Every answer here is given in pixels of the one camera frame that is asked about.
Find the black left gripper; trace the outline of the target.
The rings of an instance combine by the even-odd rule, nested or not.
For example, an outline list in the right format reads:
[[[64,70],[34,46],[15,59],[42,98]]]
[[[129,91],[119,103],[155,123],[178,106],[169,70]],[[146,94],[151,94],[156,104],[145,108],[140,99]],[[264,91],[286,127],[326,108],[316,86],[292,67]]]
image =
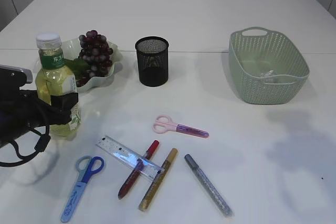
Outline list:
[[[1,83],[1,147],[37,127],[63,125],[71,121],[71,110],[78,103],[78,93],[51,95],[51,105],[39,99],[36,90],[21,90],[19,86]]]

